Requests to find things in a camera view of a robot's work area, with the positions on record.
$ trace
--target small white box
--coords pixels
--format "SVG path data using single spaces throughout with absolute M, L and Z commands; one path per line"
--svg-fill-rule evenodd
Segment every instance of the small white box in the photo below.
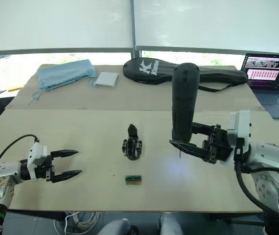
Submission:
M 94 84 L 114 87 L 116 85 L 117 77 L 118 73 L 116 72 L 101 72 Z

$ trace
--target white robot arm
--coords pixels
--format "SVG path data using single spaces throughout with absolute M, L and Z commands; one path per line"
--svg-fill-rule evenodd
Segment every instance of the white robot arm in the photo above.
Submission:
M 228 130 L 220 125 L 192 122 L 199 86 L 199 68 L 195 64 L 178 65 L 172 76 L 172 140 L 177 149 L 205 162 L 234 163 L 236 177 L 245 195 L 265 214 L 265 230 L 279 235 L 279 147 L 249 142 L 250 112 L 231 113 Z M 192 134 L 208 136 L 201 148 L 190 143 Z M 242 173 L 254 179 L 259 200 L 246 188 Z
M 67 180 L 79 174 L 81 170 L 72 170 L 63 172 L 61 175 L 55 175 L 52 161 L 56 157 L 67 157 L 77 153 L 76 150 L 59 150 L 47 154 L 47 146 L 39 143 L 34 135 L 25 135 L 12 142 L 0 155 L 16 143 L 18 140 L 33 136 L 35 142 L 30 149 L 27 159 L 15 163 L 0 163 L 0 235 L 2 234 L 2 224 L 6 212 L 10 207 L 14 195 L 14 187 L 25 180 L 37 181 L 40 178 L 52 181 L 53 183 Z

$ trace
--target small black object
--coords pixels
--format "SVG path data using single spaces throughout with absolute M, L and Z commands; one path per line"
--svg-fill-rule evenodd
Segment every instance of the small black object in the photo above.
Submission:
M 57 157 L 68 157 L 71 156 L 73 154 L 78 153 L 79 151 L 77 150 L 69 150 L 69 149 L 65 149 L 65 150 L 57 150 L 57 151 L 52 151 L 50 152 L 50 155 L 52 158 L 57 158 Z
M 220 127 L 220 125 L 207 126 L 196 122 L 192 123 L 193 134 L 208 136 L 208 139 L 203 141 L 201 148 L 185 140 L 169 140 L 169 142 L 186 154 L 201 158 L 204 162 L 215 164 L 217 160 L 225 161 L 233 150 L 228 142 L 227 131 Z
M 177 64 L 160 59 L 134 58 L 124 64 L 123 74 L 135 82 L 158 85 L 163 82 L 171 81 L 176 67 Z M 244 84 L 248 81 L 248 76 L 244 71 L 212 68 L 199 67 L 200 82 L 225 83 L 226 87 L 222 89 L 214 89 L 198 86 L 198 89 L 206 92 L 218 92 L 228 87 Z
M 128 140 L 123 141 L 122 152 L 128 159 L 134 161 L 140 157 L 142 141 L 139 141 L 138 131 L 135 125 L 130 124 L 128 134 Z
M 81 170 L 69 170 L 69 171 L 65 171 L 65 172 L 62 172 L 60 175 L 54 175 L 52 178 L 51 178 L 51 181 L 53 183 L 57 183 L 57 182 L 60 182 L 60 181 L 64 181 L 64 180 L 68 180 L 76 175 L 78 175 L 79 173 L 81 173 L 82 171 Z
M 192 63 L 178 65 L 172 76 L 172 139 L 190 141 L 199 85 L 199 68 Z

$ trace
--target drawstring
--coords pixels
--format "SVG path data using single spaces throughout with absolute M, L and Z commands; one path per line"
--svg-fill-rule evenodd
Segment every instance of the drawstring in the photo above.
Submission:
M 39 91 L 34 92 L 32 95 L 33 99 L 38 100 L 44 91 L 45 91 L 45 89 L 40 89 Z

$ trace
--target white table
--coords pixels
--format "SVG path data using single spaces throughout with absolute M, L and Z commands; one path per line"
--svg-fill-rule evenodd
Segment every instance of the white table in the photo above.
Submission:
M 194 121 L 221 124 L 229 112 L 196 112 Z M 252 141 L 279 145 L 279 126 L 267 112 L 252 111 Z M 143 141 L 141 157 L 130 161 L 121 146 L 133 123 Z M 0 152 L 24 134 L 35 134 L 48 150 L 79 153 L 54 160 L 57 172 L 81 169 L 78 176 L 52 184 L 45 180 L 16 186 L 11 209 L 47 211 L 258 212 L 237 184 L 233 167 L 208 164 L 168 143 L 170 111 L 6 110 L 0 116 Z M 204 136 L 193 135 L 201 146 Z M 1 161 L 25 159 L 32 138 L 15 144 Z M 125 175 L 142 175 L 142 185 L 126 185 Z M 249 175 L 247 187 L 254 191 Z
M 136 83 L 123 75 L 122 66 L 95 66 L 100 72 L 119 73 L 115 88 L 94 88 L 87 79 L 45 92 L 31 104 L 32 94 L 39 90 L 37 73 L 30 78 L 7 106 L 7 109 L 82 109 L 82 110 L 158 110 L 170 111 L 172 84 L 159 85 Z M 233 66 L 222 68 L 235 69 Z M 223 88 L 226 84 L 203 83 L 211 88 Z M 264 110 L 247 84 L 210 93 L 198 91 L 196 111 Z

